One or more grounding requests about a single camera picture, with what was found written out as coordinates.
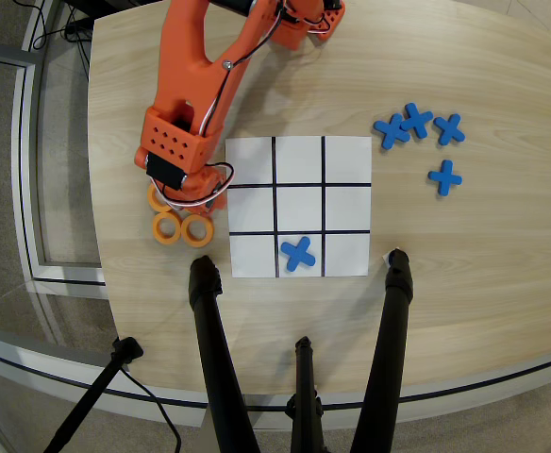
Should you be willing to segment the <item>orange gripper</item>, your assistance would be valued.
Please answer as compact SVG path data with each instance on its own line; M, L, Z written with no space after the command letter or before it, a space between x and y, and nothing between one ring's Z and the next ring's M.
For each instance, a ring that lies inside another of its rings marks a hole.
M188 155L170 152L168 156L148 153L144 168L157 192L158 200L174 210L211 215L226 204L228 164L188 163Z

